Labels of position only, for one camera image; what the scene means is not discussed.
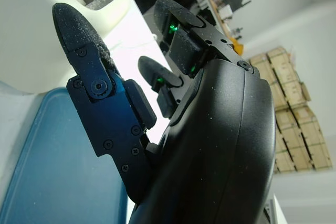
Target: cardboard box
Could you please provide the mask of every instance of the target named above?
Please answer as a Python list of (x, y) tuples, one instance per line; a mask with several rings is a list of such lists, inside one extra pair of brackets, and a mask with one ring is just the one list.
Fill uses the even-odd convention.
[(308, 106), (293, 109), (307, 145), (324, 144), (319, 122)]
[(277, 153), (275, 157), (276, 165), (280, 172), (292, 172), (295, 170), (294, 163), (292, 162), (288, 152)]
[(250, 63), (252, 66), (258, 68), (260, 72), (260, 77), (268, 82), (268, 84), (272, 84), (277, 82), (277, 78), (273, 72), (271, 64), (269, 63), (266, 54), (256, 55), (250, 59)]
[(306, 147), (290, 149), (289, 152), (297, 170), (308, 170), (313, 168)]
[(284, 93), (282, 92), (279, 83), (275, 82), (271, 84), (270, 88), (273, 97), (274, 109), (277, 111), (288, 108), (288, 103), (285, 99)]
[(282, 89), (284, 90), (287, 101), (292, 108), (307, 104), (306, 98), (302, 92), (301, 83), (299, 81), (284, 83), (282, 84)]
[(289, 149), (305, 147), (301, 131), (290, 110), (280, 110), (275, 113), (277, 124)]
[(283, 152), (287, 151), (286, 145), (283, 141), (282, 134), (280, 133), (278, 127), (276, 128), (276, 145), (275, 145), (275, 152)]
[(330, 155), (325, 144), (308, 146), (316, 170), (332, 167)]

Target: green led light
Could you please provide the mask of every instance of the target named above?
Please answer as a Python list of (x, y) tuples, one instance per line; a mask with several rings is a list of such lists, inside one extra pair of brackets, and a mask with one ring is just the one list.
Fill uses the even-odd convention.
[(178, 30), (178, 27), (174, 26), (173, 24), (169, 27), (169, 33), (172, 34)]

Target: black metal bracket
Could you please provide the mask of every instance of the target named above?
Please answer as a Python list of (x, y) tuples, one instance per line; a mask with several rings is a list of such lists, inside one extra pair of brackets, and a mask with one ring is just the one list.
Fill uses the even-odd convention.
[(167, 56), (183, 74), (193, 78), (207, 62), (216, 58), (254, 73), (253, 67), (232, 50), (230, 40), (202, 17), (169, 0), (157, 0), (154, 12), (163, 34), (161, 45), (169, 47)]
[(67, 54), (77, 76), (68, 92), (97, 156), (109, 154), (129, 197), (139, 203), (152, 176), (153, 153), (141, 141), (156, 121), (140, 87), (106, 70), (93, 42)]

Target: screw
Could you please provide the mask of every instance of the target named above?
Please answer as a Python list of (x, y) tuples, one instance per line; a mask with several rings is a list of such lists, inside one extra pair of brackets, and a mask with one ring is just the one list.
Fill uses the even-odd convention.
[(80, 87), (83, 86), (83, 82), (81, 80), (77, 79), (72, 83), (72, 85), (75, 89), (79, 89)]
[(133, 148), (132, 149), (132, 155), (137, 156), (139, 154), (139, 149), (138, 148)]
[(104, 94), (106, 89), (107, 89), (107, 84), (103, 80), (94, 80), (91, 83), (91, 91), (94, 94), (97, 94), (97, 95)]
[(239, 62), (237, 62), (237, 65), (244, 68), (246, 71), (251, 69), (251, 65), (243, 60), (240, 60)]
[(105, 150), (110, 150), (113, 148), (113, 141), (112, 140), (105, 140), (104, 142)]
[(80, 57), (84, 57), (86, 55), (86, 53), (87, 53), (87, 51), (84, 48), (80, 48), (80, 49), (77, 50), (77, 54)]
[(133, 126), (132, 129), (131, 129), (131, 132), (132, 132), (132, 134), (133, 134), (134, 136), (139, 135), (140, 132), (141, 132), (140, 127), (137, 126), (137, 125)]
[(123, 165), (123, 166), (121, 166), (121, 170), (122, 170), (124, 173), (128, 172), (128, 169), (129, 169), (128, 165)]

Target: white toaster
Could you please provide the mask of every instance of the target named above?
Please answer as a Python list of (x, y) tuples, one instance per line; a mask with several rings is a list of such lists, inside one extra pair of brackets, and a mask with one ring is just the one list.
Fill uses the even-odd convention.
[(80, 11), (104, 38), (122, 19), (131, 0), (0, 0), (0, 80), (42, 93), (64, 86), (74, 75), (52, 20), (56, 2)]

